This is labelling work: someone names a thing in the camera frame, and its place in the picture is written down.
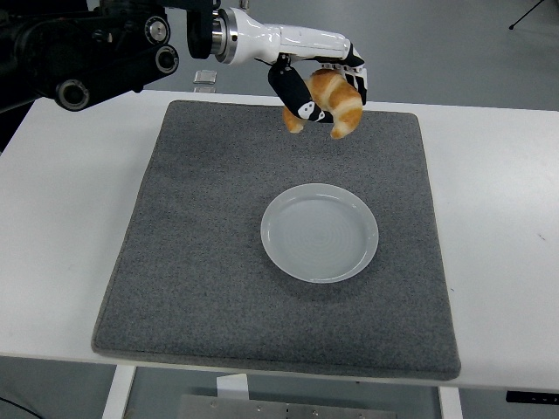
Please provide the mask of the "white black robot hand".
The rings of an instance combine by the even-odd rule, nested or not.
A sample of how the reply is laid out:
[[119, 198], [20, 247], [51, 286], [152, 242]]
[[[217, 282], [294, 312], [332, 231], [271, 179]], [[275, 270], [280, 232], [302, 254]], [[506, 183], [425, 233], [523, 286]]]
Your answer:
[[303, 120], [331, 122], [332, 114], [318, 104], [292, 67], [294, 61], [315, 60], [337, 70], [367, 99], [367, 72], [357, 49], [342, 34], [300, 26], [262, 24], [241, 9], [221, 10], [226, 40], [222, 61], [237, 65], [257, 59], [269, 65], [268, 83], [286, 108]]

